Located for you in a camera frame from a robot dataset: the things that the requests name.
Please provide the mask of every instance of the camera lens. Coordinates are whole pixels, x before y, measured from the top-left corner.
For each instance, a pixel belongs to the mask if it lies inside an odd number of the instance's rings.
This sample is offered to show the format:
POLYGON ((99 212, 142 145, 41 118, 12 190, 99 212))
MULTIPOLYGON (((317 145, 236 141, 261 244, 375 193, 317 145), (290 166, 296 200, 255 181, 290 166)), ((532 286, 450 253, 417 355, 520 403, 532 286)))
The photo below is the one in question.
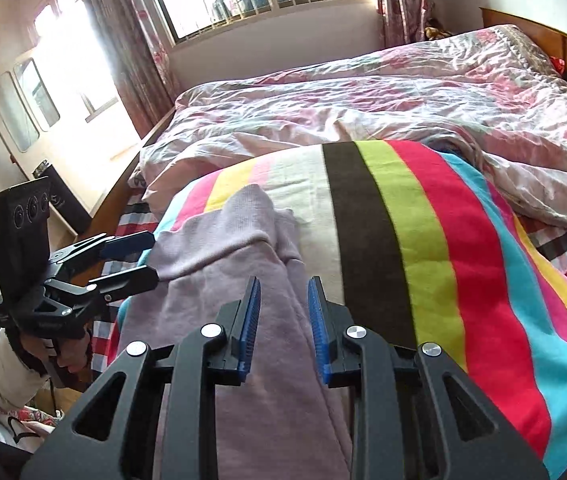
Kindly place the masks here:
POLYGON ((23 218, 24 218, 23 207, 18 205, 14 210, 14 225, 16 225, 17 229, 23 226, 23 218))
POLYGON ((28 200, 28 216, 30 217, 31 221, 36 218, 38 212, 39 212, 39 201, 35 196, 33 196, 30 198, 30 200, 28 200))

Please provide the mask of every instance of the pink floral duvet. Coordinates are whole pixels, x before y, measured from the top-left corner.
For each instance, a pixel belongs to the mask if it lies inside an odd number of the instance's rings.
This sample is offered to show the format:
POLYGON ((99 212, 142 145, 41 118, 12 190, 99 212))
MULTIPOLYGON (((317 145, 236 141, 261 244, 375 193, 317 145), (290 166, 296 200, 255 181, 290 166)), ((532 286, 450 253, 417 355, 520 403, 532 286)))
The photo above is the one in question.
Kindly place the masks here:
POLYGON ((361 139, 453 148, 518 212, 567 227, 567 82, 512 25, 197 86, 177 99, 138 170, 160 216, 186 184, 218 168, 361 139))

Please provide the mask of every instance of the striped blanket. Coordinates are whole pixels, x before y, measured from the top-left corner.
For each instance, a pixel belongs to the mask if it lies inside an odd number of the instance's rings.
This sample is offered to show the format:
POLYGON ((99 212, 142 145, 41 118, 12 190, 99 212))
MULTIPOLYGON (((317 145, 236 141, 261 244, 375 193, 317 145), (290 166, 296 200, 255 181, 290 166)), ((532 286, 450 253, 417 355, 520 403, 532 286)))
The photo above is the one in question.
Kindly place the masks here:
MULTIPOLYGON (((221 208, 250 183, 275 207, 294 211, 307 271, 321 276, 331 301, 393 344, 441 344, 551 477, 560 476, 567 468, 567 278, 535 250, 479 172, 408 141, 307 146, 194 181, 156 232, 221 208)), ((124 303, 108 360, 125 313, 124 303)))

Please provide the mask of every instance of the silver screw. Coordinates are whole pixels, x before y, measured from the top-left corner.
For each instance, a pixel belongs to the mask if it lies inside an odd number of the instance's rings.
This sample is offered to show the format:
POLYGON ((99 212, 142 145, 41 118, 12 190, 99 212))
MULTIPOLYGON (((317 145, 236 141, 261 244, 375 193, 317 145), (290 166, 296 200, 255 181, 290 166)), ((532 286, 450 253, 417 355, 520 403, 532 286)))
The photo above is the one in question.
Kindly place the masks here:
POLYGON ((441 347, 436 343, 423 343, 421 349, 424 354, 429 355, 430 357, 441 355, 441 347))
POLYGON ((346 330, 345 333, 353 339, 361 339, 367 334, 364 327, 359 325, 352 325, 351 327, 348 327, 348 330, 346 330))
POLYGON ((220 327, 220 325, 217 325, 216 323, 210 323, 201 328, 201 335, 204 337, 216 337, 222 332, 222 330, 223 329, 220 327))
POLYGON ((128 353, 128 355, 134 357, 143 355, 147 349, 148 345, 146 345, 143 341, 133 341, 125 347, 125 351, 128 353))

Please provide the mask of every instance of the checkered sheet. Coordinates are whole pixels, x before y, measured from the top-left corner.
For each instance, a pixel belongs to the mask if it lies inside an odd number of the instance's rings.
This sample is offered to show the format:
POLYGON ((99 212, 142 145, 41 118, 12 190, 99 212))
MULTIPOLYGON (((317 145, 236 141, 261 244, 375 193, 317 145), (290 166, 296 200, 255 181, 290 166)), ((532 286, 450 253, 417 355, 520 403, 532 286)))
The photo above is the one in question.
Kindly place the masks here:
MULTIPOLYGON (((143 193, 136 194, 130 198, 116 231, 117 236, 124 236, 141 231, 153 232, 158 226, 158 221, 150 212, 147 203, 141 200, 143 193)), ((552 265, 567 276, 567 229, 553 227, 526 217, 519 217, 521 224, 526 229, 528 236, 537 250, 552 265)), ((103 266, 103 276, 119 272, 120 270, 134 267, 138 259, 138 254, 131 254, 127 261, 106 262, 103 266)), ((112 329, 119 310, 121 301, 110 305, 108 319, 98 319, 94 322, 94 337, 92 339, 92 372, 96 378, 107 368, 106 355, 108 345, 112 336, 112 329)))

